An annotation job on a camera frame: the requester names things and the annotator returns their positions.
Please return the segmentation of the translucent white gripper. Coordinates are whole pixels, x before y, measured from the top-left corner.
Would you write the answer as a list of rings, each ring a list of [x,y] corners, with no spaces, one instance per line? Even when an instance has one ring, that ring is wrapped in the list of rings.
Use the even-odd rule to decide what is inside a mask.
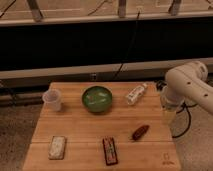
[[[165,98],[161,99],[161,104],[163,107],[163,123],[169,125],[176,115],[177,105],[167,101]]]

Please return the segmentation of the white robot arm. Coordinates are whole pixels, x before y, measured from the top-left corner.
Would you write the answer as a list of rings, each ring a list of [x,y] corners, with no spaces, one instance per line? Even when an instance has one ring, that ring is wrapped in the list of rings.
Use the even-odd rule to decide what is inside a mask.
[[[206,83],[208,69],[200,61],[174,67],[165,74],[166,85],[160,93],[163,123],[169,125],[186,99],[194,101],[213,115],[213,87]]]

